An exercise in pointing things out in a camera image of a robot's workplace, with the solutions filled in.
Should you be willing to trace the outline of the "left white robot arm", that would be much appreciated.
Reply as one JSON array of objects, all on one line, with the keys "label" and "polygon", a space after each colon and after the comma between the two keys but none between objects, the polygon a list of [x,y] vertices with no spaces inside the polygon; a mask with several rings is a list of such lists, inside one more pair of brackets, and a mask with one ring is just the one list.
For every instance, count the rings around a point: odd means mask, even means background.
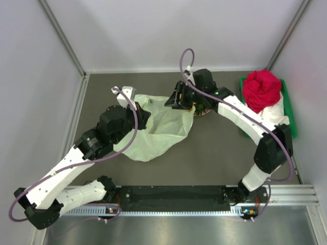
[{"label": "left white robot arm", "polygon": [[100,115],[97,125],[84,132],[67,155],[34,188],[18,188],[14,196],[23,207],[27,220],[38,230],[51,226],[72,209],[91,202],[109,203],[117,190],[112,179],[100,176],[84,186],[66,187],[82,172],[113,152],[128,133],[146,129],[151,112],[135,103],[135,111],[127,106],[110,106]]}]

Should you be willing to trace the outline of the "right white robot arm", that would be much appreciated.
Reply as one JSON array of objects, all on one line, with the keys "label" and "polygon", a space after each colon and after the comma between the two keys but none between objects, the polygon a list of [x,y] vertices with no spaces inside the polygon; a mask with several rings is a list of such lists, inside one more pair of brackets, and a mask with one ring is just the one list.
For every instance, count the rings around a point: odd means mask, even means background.
[{"label": "right white robot arm", "polygon": [[166,107],[189,110],[197,104],[232,121],[257,146],[254,165],[238,183],[237,194],[245,202],[257,196],[257,190],[285,162],[292,164],[293,142],[289,125],[276,125],[260,117],[245,106],[233,92],[218,88],[208,69],[182,71],[174,92],[165,102]]}]

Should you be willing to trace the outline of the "pale green plastic bag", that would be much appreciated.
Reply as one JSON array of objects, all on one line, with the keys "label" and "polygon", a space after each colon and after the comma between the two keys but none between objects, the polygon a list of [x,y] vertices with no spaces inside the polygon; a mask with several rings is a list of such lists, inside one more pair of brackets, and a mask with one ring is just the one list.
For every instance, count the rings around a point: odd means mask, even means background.
[{"label": "pale green plastic bag", "polygon": [[194,111],[174,110],[165,107],[165,96],[138,94],[135,101],[151,113],[146,129],[138,130],[136,138],[123,154],[134,161],[148,162],[164,154],[184,140],[193,125]]}]

